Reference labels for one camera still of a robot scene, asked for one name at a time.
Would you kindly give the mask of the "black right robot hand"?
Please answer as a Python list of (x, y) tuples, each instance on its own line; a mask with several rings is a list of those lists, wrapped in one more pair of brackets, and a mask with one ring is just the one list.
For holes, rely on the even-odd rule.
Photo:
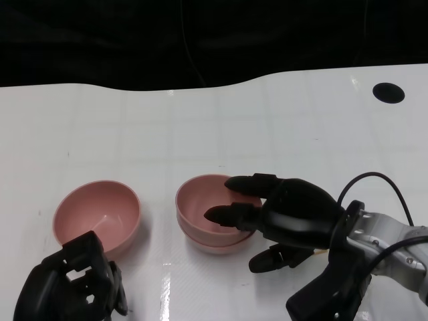
[(226, 180), (225, 186), (246, 196), (264, 199), (261, 207), (232, 203), (208, 209), (204, 216), (223, 227), (260, 231), (274, 241), (249, 261), (255, 274), (295, 268), (314, 254), (328, 249), (332, 232), (344, 209), (320, 187), (302, 179), (279, 179), (256, 173)]

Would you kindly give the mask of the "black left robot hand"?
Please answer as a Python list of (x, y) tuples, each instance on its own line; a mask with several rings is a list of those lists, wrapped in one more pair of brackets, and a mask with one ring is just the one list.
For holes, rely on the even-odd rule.
[(46, 257), (27, 277), (14, 320), (110, 320), (128, 314), (122, 275), (89, 231)]

